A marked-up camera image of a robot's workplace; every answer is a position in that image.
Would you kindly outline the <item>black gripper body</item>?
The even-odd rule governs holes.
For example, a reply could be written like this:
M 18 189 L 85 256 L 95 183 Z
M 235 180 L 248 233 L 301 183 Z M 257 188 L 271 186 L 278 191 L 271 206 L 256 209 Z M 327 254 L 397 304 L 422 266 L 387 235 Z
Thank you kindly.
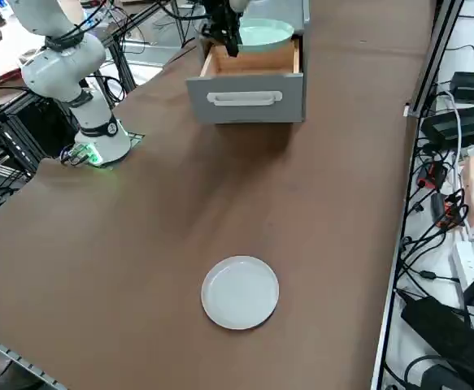
M 232 29 L 238 26 L 240 14 L 235 12 L 229 0 L 209 0 L 207 14 L 216 29 Z

